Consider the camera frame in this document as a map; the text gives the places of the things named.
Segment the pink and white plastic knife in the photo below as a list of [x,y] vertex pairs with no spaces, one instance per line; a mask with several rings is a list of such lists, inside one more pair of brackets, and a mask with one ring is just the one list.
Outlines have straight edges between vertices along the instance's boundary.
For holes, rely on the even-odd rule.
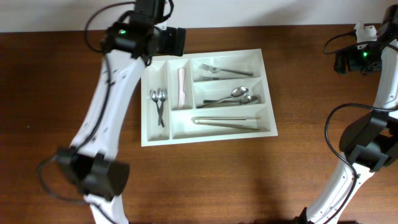
[[186,93],[184,91],[185,74],[186,70],[183,67],[178,69],[178,110],[183,109],[186,100]]

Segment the metal fork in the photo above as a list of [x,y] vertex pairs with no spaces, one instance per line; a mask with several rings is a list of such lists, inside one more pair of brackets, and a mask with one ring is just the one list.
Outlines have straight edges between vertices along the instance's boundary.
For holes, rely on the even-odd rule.
[[229,73],[235,73],[238,75],[244,75],[247,77],[253,77],[254,73],[253,72],[246,72],[246,71],[240,71],[240,70],[232,70],[232,69],[227,69],[227,68],[218,68],[218,67],[214,67],[211,65],[207,65],[207,64],[201,64],[200,68],[204,69],[207,72],[210,73],[218,73],[218,72],[229,72]]
[[235,79],[242,79],[242,78],[219,78],[219,77],[200,77],[199,81],[216,81],[216,80],[235,80]]

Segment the small metal spoon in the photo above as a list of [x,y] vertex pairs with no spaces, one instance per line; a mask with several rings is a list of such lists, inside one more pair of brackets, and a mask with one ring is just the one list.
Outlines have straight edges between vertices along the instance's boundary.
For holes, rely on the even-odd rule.
[[150,91],[150,99],[155,103],[156,108],[157,108],[157,114],[158,114],[158,125],[162,126],[163,128],[165,127],[165,124],[160,116],[160,107],[158,105],[158,101],[159,101],[159,96],[157,94],[156,91],[151,90]]
[[164,120],[163,120],[163,113],[164,113],[164,103],[167,100],[167,90],[166,89],[160,89],[158,91],[158,97],[159,97],[159,100],[161,102],[160,110],[159,110],[159,116],[160,116],[159,117],[159,121],[160,121],[161,126],[164,128],[165,124],[164,124]]

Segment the large metal spoon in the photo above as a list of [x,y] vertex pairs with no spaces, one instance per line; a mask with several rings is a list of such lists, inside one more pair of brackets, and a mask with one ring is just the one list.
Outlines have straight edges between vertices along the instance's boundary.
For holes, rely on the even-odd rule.
[[217,104],[217,103],[238,103],[240,105],[250,105],[250,104],[256,104],[259,101],[259,98],[254,95],[245,95],[240,98],[233,98],[233,97],[224,97],[218,100],[207,100],[204,101],[203,106],[208,106],[212,104]]
[[197,108],[205,108],[208,107],[210,105],[214,105],[217,103],[221,103],[225,100],[240,100],[241,98],[243,98],[244,96],[246,96],[249,93],[249,88],[246,86],[240,86],[237,87],[235,89],[232,90],[231,94],[225,97],[222,97],[218,100],[212,101],[211,103],[204,103],[202,105],[197,106]]

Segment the metal chopstick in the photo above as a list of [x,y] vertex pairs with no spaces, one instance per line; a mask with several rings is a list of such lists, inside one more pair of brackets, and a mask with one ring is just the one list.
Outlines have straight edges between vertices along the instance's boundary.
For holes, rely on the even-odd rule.
[[249,130],[260,130],[259,128],[253,128],[249,126],[243,126],[238,124],[221,124],[221,123],[201,123],[201,122],[193,122],[195,125],[202,125],[202,126],[218,126],[224,128],[236,128],[236,129],[249,129]]
[[261,119],[260,116],[254,116],[254,117],[230,117],[230,116],[197,116],[193,117],[192,121],[197,122],[197,121],[247,121],[247,120],[258,120]]

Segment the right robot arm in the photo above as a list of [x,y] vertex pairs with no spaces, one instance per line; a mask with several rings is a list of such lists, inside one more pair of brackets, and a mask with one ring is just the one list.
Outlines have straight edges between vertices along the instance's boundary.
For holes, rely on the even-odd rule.
[[[334,50],[334,69],[346,72],[381,73],[374,104],[347,103],[334,108],[327,117],[324,135],[328,147],[339,159],[323,192],[293,223],[339,223],[359,188],[381,168],[397,160],[397,5],[386,9],[381,25],[362,22],[348,32],[356,44]],[[335,149],[329,138],[332,116],[343,108],[363,108],[367,114],[351,123]]]

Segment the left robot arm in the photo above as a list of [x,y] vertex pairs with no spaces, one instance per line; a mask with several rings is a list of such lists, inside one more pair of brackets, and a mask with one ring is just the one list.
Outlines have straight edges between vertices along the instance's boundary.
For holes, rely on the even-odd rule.
[[90,206],[96,223],[127,223],[122,192],[129,164],[117,162],[119,136],[133,91],[157,54],[181,57],[185,29],[166,27],[172,1],[137,0],[106,29],[96,52],[103,68],[84,122],[69,147],[54,157]]

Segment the white plastic cutlery tray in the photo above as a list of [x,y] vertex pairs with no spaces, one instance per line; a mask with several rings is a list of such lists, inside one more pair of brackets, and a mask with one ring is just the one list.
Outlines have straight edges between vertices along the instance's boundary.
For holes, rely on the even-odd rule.
[[[218,68],[253,72],[254,76],[247,77],[229,72],[210,73],[200,68],[203,63]],[[186,100],[183,109],[178,110],[178,69],[182,67],[186,70]],[[200,77],[242,79],[201,82]],[[259,101],[250,105],[224,102],[197,108],[204,104],[204,101],[218,100],[230,95],[233,89],[240,86],[248,87],[247,95],[257,96]],[[150,91],[154,90],[158,94],[160,89],[167,90],[163,113],[164,128],[158,125],[157,108],[150,99]],[[141,105],[143,147],[278,135],[261,49],[186,54],[182,57],[154,57],[152,65],[146,69],[141,80]],[[260,130],[195,125],[192,118],[197,116],[260,116],[261,119],[247,121],[197,121],[238,124]]]

